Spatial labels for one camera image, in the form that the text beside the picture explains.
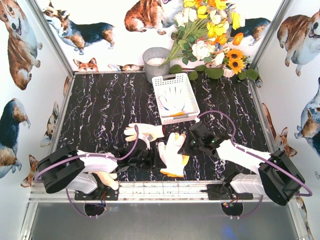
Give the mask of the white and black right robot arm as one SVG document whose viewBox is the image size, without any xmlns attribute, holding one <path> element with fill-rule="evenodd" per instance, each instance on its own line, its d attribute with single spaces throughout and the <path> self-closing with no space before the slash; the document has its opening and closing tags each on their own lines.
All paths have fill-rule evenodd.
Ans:
<svg viewBox="0 0 320 240">
<path fill-rule="evenodd" d="M 285 206 L 305 184 L 283 151 L 269 153 L 239 145 L 230 137 L 214 135 L 201 121 L 189 128 L 178 153 L 189 157 L 204 153 L 250 170 L 252 174 L 233 173 L 228 177 L 226 182 L 231 190 L 237 194 L 264 195 L 280 206 Z"/>
</svg>

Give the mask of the artificial flower bouquet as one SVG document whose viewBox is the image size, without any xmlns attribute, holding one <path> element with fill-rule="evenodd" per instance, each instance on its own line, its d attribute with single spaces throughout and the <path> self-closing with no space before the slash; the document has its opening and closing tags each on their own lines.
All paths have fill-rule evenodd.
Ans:
<svg viewBox="0 0 320 240">
<path fill-rule="evenodd" d="M 245 38 L 245 19 L 227 0 L 185 0 L 173 19 L 176 31 L 164 65 L 180 59 L 183 64 L 202 61 L 195 67 L 211 79 L 237 76 L 239 80 L 256 80 L 249 68 L 249 56 L 237 46 Z"/>
</svg>

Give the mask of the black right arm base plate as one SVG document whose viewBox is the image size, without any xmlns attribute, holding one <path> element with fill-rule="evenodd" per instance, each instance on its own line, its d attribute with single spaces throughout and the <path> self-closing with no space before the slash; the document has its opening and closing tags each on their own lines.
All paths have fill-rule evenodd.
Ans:
<svg viewBox="0 0 320 240">
<path fill-rule="evenodd" d="M 231 187 L 222 184 L 207 184 L 206 189 L 200 190 L 201 193 L 207 193 L 209 200 L 252 200 L 252 193 L 236 193 Z"/>
</svg>

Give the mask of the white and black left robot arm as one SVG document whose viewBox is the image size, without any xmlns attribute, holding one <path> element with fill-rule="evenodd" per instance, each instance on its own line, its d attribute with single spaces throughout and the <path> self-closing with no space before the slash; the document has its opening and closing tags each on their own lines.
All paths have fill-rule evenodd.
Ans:
<svg viewBox="0 0 320 240">
<path fill-rule="evenodd" d="M 108 153 L 90 153 L 66 145 L 37 164 L 34 179 L 41 179 L 48 194 L 63 189 L 92 194 L 105 187 L 118 190 L 118 174 L 129 169 L 157 171 L 164 166 L 157 148 L 145 143 Z"/>
</svg>

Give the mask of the plain white cotton glove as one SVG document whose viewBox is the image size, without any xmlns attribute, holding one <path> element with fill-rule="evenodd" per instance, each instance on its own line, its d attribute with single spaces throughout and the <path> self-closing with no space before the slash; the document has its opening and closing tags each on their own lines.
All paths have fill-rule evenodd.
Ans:
<svg viewBox="0 0 320 240">
<path fill-rule="evenodd" d="M 138 127 L 138 132 L 145 136 L 151 135 L 152 140 L 150 142 L 155 141 L 156 139 L 160 139 L 164 137 L 163 127 L 162 125 L 151 125 L 146 123 L 130 123 L 124 130 L 124 135 L 126 136 L 125 140 L 127 142 L 135 141 L 137 138 L 137 132 L 135 130 L 135 126 Z"/>
</svg>

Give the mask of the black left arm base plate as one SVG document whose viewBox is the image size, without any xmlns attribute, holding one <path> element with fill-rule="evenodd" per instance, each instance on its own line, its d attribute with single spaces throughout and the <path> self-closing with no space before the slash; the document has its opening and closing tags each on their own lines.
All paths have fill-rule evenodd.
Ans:
<svg viewBox="0 0 320 240">
<path fill-rule="evenodd" d="M 113 190 L 111 187 L 102 184 L 99 185 L 91 193 L 83 193 L 81 191 L 76 191 L 74 199 L 76 201 L 117 201 L 118 196 L 118 190 Z"/>
</svg>

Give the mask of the cream leather glove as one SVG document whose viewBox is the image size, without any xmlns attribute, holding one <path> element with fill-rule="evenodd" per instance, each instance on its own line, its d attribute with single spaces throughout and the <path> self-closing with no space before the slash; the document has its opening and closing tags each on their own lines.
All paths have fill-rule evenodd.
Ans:
<svg viewBox="0 0 320 240">
<path fill-rule="evenodd" d="M 119 182 L 117 181 L 117 177 L 118 177 L 117 173 L 93 171 L 91 172 L 91 174 L 96 174 L 104 185 L 110 187 L 114 191 L 119 189 Z"/>
</svg>

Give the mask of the blue dotted white glove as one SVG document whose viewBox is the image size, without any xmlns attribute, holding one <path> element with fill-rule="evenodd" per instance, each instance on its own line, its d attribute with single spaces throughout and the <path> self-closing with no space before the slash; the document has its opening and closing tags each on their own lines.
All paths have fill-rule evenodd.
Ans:
<svg viewBox="0 0 320 240">
<path fill-rule="evenodd" d="M 180 86 L 168 86 L 162 91 L 158 97 L 162 105 L 160 116 L 177 117 L 187 113 L 185 93 Z"/>
</svg>

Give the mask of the white plastic storage basket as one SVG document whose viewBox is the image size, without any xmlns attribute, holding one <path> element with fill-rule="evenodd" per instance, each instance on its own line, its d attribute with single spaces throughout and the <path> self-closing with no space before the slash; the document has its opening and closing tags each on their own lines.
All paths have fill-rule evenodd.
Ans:
<svg viewBox="0 0 320 240">
<path fill-rule="evenodd" d="M 194 121 L 200 114 L 186 73 L 155 76 L 152 85 L 162 125 Z"/>
</svg>

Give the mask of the aluminium front rail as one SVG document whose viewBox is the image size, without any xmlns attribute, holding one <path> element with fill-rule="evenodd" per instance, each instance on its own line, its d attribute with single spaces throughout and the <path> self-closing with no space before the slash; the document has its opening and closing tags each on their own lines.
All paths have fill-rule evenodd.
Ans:
<svg viewBox="0 0 320 240">
<path fill-rule="evenodd" d="M 200 192 L 208 184 L 222 184 L 221 181 L 138 181 L 121 182 L 118 189 L 119 202 L 201 202 L 227 200 L 209 200 L 208 194 Z M 35 183 L 31 189 L 28 201 L 30 203 L 67 203 L 71 199 L 75 203 L 112 202 L 116 200 L 75 200 L 75 190 L 61 190 L 56 193 L 46 193 L 41 183 Z"/>
</svg>

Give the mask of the grey metal bucket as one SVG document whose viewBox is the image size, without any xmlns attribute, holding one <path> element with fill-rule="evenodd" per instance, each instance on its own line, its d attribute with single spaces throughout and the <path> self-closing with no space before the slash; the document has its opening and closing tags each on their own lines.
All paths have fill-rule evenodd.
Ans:
<svg viewBox="0 0 320 240">
<path fill-rule="evenodd" d="M 164 47 L 151 47 L 147 49 L 142 59 L 147 80 L 151 83 L 153 77 L 165 76 L 170 72 L 170 63 L 166 62 L 170 51 Z"/>
</svg>

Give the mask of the yellow dotted glove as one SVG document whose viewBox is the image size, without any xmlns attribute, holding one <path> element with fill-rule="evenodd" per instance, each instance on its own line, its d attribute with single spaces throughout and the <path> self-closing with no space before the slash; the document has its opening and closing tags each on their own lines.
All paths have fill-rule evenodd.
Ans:
<svg viewBox="0 0 320 240">
<path fill-rule="evenodd" d="M 189 161 L 189 156 L 178 154 L 186 139 L 185 134 L 172 132 L 167 143 L 158 143 L 158 152 L 160 159 L 165 164 L 165 168 L 161 168 L 160 172 L 168 177 L 183 178 L 184 168 Z"/>
</svg>

